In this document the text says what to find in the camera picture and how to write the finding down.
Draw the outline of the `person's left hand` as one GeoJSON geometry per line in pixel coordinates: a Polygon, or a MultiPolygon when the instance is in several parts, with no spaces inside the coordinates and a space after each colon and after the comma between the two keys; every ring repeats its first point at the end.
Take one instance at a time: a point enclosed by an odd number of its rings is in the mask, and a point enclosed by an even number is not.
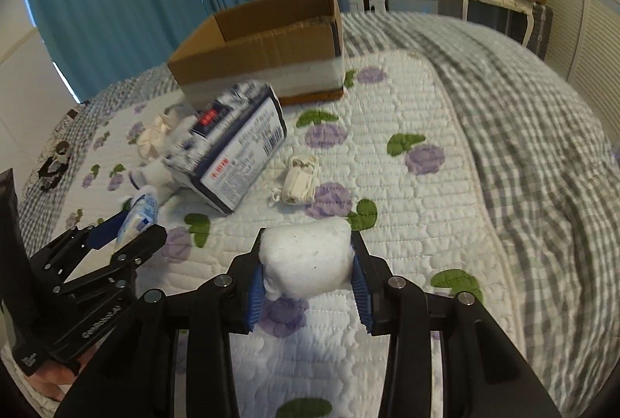
{"type": "Polygon", "coordinates": [[[94,345],[79,358],[77,374],[67,366],[62,366],[53,360],[47,360],[33,375],[26,376],[25,379],[42,396],[61,402],[65,397],[64,390],[76,381],[78,375],[93,358],[97,348],[94,345]]]}

